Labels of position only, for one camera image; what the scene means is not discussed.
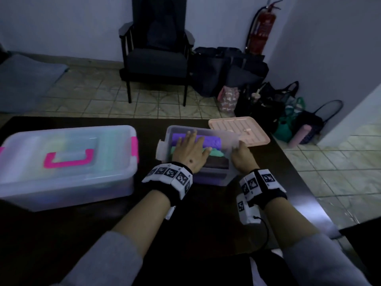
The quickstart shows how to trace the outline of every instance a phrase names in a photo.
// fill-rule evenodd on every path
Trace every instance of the chair leg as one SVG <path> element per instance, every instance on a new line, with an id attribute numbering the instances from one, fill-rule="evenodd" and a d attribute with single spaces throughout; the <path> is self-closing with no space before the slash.
<path id="1" fill-rule="evenodd" d="M 132 103 L 130 81 L 127 80 L 126 83 L 127 83 L 128 103 Z"/>
<path id="2" fill-rule="evenodd" d="M 185 106 L 186 102 L 187 102 L 187 92 L 188 92 L 188 83 L 185 84 L 185 90 L 184 90 L 184 102 L 183 102 L 183 106 Z"/>

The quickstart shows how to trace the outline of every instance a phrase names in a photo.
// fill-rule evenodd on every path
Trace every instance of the fire extinguisher hose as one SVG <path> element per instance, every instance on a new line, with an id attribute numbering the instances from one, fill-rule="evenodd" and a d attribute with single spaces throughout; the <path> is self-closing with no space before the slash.
<path id="1" fill-rule="evenodd" d="M 247 34 L 247 38 L 246 38 L 246 46 L 245 46 L 245 48 L 247 48 L 247 46 L 249 46 L 250 35 L 251 35 L 251 33 L 252 33 L 253 29 L 254 29 L 253 26 L 254 26 L 255 20 L 257 19 L 257 17 L 258 17 L 258 15 L 260 14 L 260 12 L 261 12 L 263 9 L 267 9 L 267 8 L 268 8 L 268 6 L 264 6 L 264 7 L 262 7 L 261 9 L 259 9 L 259 10 L 257 11 L 257 13 L 255 13 L 255 16 L 254 16 L 254 18 L 253 18 L 253 21 L 251 22 L 251 25 L 250 25 L 249 33 Z"/>

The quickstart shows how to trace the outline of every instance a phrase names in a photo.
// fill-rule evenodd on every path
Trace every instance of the black armchair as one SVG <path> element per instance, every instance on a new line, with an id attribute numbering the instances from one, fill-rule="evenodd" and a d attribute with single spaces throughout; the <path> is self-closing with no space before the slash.
<path id="1" fill-rule="evenodd" d="M 188 91 L 189 70 L 188 59 L 194 45 L 194 39 L 184 29 L 186 0 L 172 0 L 176 9 L 176 18 L 179 25 L 177 52 L 158 49 L 134 47 L 136 26 L 139 18 L 142 0 L 133 1 L 134 22 L 127 23 L 119 29 L 119 37 L 123 52 L 124 68 L 120 75 L 127 83 L 128 102 L 131 103 L 130 81 L 184 85 L 184 101 Z"/>

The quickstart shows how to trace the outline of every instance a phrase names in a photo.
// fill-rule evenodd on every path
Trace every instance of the black pants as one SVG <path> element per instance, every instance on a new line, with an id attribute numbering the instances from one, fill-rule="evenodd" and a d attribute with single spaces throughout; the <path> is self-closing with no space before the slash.
<path id="1" fill-rule="evenodd" d="M 252 286 L 250 256 L 267 286 L 298 285 L 285 261 L 270 250 L 208 260 L 146 256 L 133 285 Z"/>

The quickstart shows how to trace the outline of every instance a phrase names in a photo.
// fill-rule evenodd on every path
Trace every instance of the peach plastic lid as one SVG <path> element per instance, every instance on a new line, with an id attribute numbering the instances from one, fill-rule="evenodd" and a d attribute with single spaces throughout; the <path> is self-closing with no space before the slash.
<path id="1" fill-rule="evenodd" d="M 211 119 L 208 124 L 214 130 L 227 130 L 239 134 L 239 139 L 248 147 L 262 146 L 270 142 L 268 135 L 250 116 Z"/>

